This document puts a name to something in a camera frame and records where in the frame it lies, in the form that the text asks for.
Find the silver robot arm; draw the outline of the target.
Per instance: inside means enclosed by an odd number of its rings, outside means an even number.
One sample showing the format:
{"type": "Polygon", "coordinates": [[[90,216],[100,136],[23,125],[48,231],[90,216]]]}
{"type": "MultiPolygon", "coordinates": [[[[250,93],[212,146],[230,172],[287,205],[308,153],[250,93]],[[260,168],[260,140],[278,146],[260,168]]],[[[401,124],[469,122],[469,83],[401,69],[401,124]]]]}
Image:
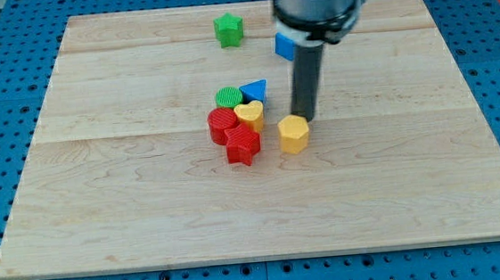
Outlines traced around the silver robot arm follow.
{"type": "Polygon", "coordinates": [[[295,45],[338,44],[357,24],[366,0],[271,0],[277,32],[295,45]]]}

